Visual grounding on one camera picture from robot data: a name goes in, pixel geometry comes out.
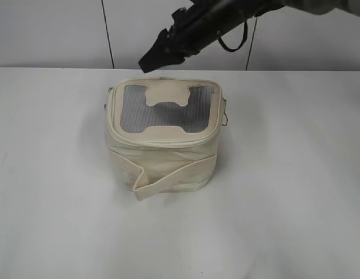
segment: metal ring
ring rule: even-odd
[[[224,116],[225,116],[225,119],[226,119],[226,123],[222,123],[221,126],[223,127],[226,127],[229,123],[229,118],[228,118],[228,115],[226,115],[226,112],[224,112]]]

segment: black cable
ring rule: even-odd
[[[237,48],[228,48],[221,37],[218,39],[218,42],[224,50],[226,50],[228,52],[236,52],[236,51],[240,50],[241,47],[243,47],[243,45],[246,43],[248,37],[249,37],[249,26],[248,26],[247,22],[244,22],[244,31],[243,31],[242,42],[240,43],[240,45]]]

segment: fabric strap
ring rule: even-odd
[[[204,174],[204,176],[209,177],[214,171],[214,166],[216,163],[217,156],[211,156],[202,160],[195,161],[193,163],[187,164],[180,169],[173,171],[172,173],[166,175],[165,177],[157,180],[156,182],[149,184],[149,180],[145,169],[138,164],[128,160],[122,155],[118,154],[115,151],[109,149],[110,156],[118,166],[122,169],[134,174],[137,179],[135,184],[132,186],[132,191],[135,193],[136,198],[139,201],[149,198],[167,187],[181,181],[188,179],[192,176],[197,176],[199,174]]]

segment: white wall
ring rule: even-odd
[[[258,19],[249,70],[360,70],[360,18],[291,8]]]
[[[0,0],[0,66],[111,68],[100,0]]]
[[[116,68],[138,69],[138,60],[152,47],[159,32],[173,24],[172,13],[189,7],[190,0],[104,0],[111,49]],[[250,35],[243,49],[228,53],[216,42],[178,66],[168,69],[245,70],[255,20],[250,20]],[[231,47],[242,40],[238,27],[224,37]]]

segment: cream canvas bag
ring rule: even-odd
[[[225,105],[212,81],[134,79],[110,89],[107,147],[138,200],[207,184]]]

